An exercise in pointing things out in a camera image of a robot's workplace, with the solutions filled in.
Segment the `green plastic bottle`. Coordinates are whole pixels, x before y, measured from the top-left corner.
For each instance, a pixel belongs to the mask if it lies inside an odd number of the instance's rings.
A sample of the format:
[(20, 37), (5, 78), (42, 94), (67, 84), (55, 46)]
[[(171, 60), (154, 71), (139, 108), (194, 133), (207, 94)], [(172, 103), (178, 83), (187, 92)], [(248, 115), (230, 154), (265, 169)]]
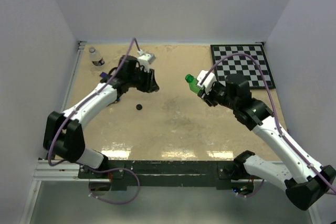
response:
[(198, 84), (198, 80), (191, 74), (187, 74), (185, 76), (185, 81), (188, 83), (189, 89), (195, 94), (199, 94), (203, 91), (203, 88), (200, 88)]

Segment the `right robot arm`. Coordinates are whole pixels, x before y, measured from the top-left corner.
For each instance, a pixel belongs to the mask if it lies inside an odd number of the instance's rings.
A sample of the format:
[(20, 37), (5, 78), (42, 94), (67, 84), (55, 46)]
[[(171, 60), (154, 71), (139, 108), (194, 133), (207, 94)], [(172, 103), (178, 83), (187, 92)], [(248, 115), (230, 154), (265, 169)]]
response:
[(197, 93), (207, 105), (231, 109), (239, 123), (261, 138), (281, 159), (284, 168), (265, 161), (251, 151), (235, 159), (234, 173), (239, 178), (256, 176), (283, 190), (300, 210), (308, 210), (327, 193), (335, 180), (335, 169), (312, 158), (276, 121), (275, 113), (252, 97), (249, 82), (241, 74), (231, 74), (225, 84), (213, 73), (202, 70), (197, 78)]

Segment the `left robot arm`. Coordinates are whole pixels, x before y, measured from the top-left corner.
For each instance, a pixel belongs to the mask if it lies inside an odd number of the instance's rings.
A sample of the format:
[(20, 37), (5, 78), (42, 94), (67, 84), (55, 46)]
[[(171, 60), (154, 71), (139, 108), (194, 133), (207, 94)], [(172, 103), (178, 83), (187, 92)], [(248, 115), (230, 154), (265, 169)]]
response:
[(71, 108), (47, 118), (43, 147), (71, 163), (90, 167), (97, 178), (108, 174), (107, 157), (85, 145), (84, 128), (105, 107), (115, 103), (130, 88), (144, 93), (157, 92), (154, 69), (150, 65), (155, 55), (141, 53), (139, 57), (122, 56), (117, 67), (112, 68), (93, 91)]

